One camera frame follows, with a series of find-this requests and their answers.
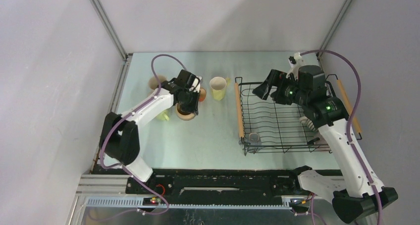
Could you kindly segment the light green mug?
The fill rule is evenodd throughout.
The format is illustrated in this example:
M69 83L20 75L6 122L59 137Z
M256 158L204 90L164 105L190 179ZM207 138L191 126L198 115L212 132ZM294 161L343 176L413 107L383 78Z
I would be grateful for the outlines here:
M170 120L170 110L169 109L163 110L155 118L157 120L169 121Z

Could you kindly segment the beige round speckled mug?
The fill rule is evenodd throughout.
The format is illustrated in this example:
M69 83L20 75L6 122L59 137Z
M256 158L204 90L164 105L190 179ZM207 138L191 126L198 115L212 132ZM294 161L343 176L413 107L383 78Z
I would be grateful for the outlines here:
M175 105L175 113L178 116L178 118L180 118L183 121L190 121L196 116L194 113L183 112L179 104Z

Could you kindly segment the yellow green faceted mug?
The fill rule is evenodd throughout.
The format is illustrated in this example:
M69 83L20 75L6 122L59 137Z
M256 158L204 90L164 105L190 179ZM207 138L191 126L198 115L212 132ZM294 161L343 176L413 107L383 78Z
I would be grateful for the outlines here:
M227 87L229 86L231 79L229 77L214 77L210 80L210 92L211 96L216 101L221 101L226 94Z

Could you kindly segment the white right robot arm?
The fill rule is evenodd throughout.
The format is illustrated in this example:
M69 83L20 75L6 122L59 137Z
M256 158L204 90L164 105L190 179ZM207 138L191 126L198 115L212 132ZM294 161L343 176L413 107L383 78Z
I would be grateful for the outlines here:
M316 65L305 65L293 76L271 70L252 93L262 100L272 98L281 105L296 104L328 144L342 172L338 185L309 167L297 168L288 180L294 194L305 190L332 204L341 221L350 224L382 210L398 199L396 190L386 187L375 174L358 144L351 118L338 97L327 94L325 74Z

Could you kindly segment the striped grey white mug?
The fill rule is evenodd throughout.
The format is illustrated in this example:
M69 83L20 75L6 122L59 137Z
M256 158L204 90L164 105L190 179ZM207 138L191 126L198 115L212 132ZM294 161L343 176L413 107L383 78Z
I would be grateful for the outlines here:
M307 118L306 116L300 117L299 123L301 123L303 126L306 126L310 131L317 131L317 128L315 127L313 121Z

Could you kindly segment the small red orange cup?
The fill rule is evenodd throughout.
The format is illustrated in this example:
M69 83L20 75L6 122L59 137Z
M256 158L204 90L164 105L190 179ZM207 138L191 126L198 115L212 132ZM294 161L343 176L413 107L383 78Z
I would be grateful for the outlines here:
M199 91L199 102L203 102L206 99L207 91L204 88L200 88Z

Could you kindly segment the small grey blue cup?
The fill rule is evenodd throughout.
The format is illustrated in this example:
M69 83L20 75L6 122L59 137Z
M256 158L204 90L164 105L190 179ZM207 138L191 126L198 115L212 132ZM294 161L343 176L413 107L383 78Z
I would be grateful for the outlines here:
M248 141L250 144L260 144L261 138L258 133L250 133L248 136Z

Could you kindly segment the floral patterned cream mug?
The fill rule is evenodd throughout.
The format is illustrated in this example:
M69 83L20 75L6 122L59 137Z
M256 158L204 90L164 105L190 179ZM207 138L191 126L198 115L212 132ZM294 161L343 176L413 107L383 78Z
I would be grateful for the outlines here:
M158 88L159 83L162 83L166 80L167 78L165 76L158 74L157 78L153 76L152 78L149 79L148 86L151 90L154 91L155 89Z

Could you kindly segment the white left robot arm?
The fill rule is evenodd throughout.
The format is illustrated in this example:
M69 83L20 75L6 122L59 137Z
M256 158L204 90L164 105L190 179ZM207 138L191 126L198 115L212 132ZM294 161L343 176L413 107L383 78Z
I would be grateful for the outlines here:
M106 115L101 134L100 159L104 155L117 160L138 179L137 186L144 193L152 193L157 181L153 169L140 155L140 130L163 111L179 106L183 112L198 115L202 78L186 70L177 77L159 82L157 88L134 108Z

